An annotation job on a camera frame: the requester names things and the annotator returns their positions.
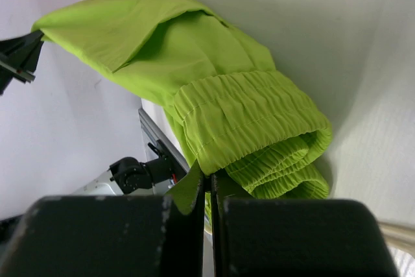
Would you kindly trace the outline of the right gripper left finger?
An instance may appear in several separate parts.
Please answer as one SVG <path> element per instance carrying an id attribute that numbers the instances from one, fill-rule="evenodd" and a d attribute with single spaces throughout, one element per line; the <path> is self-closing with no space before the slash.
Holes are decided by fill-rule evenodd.
<path id="1" fill-rule="evenodd" d="M 2 276 L 200 276 L 204 175 L 165 195 L 53 196 L 19 220 Z"/>

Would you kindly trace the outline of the lime green shorts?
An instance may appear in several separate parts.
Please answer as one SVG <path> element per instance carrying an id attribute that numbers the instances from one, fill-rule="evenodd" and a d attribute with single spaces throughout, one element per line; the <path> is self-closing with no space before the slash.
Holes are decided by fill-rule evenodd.
<path id="1" fill-rule="evenodd" d="M 200 175 L 224 169 L 257 199 L 324 199 L 314 166 L 332 128 L 270 51 L 195 0 L 85 0 L 33 26 L 142 99 L 161 106 L 191 167 L 171 189 L 195 205 Z"/>

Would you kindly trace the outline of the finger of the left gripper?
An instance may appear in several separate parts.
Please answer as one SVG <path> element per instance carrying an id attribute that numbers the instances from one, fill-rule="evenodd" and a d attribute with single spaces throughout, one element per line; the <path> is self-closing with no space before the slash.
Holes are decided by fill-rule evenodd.
<path id="1" fill-rule="evenodd" d="M 13 79 L 22 83 L 34 81 L 42 45 L 43 32 L 31 32 L 1 41 L 1 94 Z"/>

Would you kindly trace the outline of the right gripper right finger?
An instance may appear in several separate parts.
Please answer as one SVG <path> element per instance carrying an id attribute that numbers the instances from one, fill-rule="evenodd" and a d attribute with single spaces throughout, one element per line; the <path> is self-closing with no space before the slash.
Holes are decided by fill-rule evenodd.
<path id="1" fill-rule="evenodd" d="M 261 200 L 211 176 L 216 276 L 397 276 L 375 217 L 354 200 Z"/>

